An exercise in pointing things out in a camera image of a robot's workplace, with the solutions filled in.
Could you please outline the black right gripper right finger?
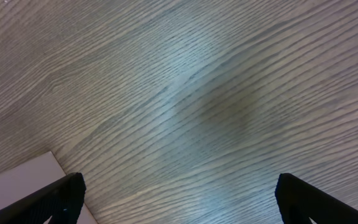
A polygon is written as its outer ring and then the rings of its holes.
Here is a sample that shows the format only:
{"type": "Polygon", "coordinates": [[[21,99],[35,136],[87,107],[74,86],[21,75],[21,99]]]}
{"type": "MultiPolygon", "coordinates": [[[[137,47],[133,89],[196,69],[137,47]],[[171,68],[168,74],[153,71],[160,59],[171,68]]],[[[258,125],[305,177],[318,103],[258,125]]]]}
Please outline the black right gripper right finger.
{"type": "Polygon", "coordinates": [[[284,224],[358,223],[358,210],[289,173],[279,175],[275,198],[284,224]]]}

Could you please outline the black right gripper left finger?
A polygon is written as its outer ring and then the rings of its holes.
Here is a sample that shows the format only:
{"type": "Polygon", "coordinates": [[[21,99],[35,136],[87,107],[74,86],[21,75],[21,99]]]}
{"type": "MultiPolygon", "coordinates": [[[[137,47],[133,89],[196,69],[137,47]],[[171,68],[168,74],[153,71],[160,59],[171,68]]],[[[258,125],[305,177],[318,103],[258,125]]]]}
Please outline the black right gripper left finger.
{"type": "Polygon", "coordinates": [[[85,192],[83,175],[68,174],[0,210],[0,224],[76,224],[85,192]]]}

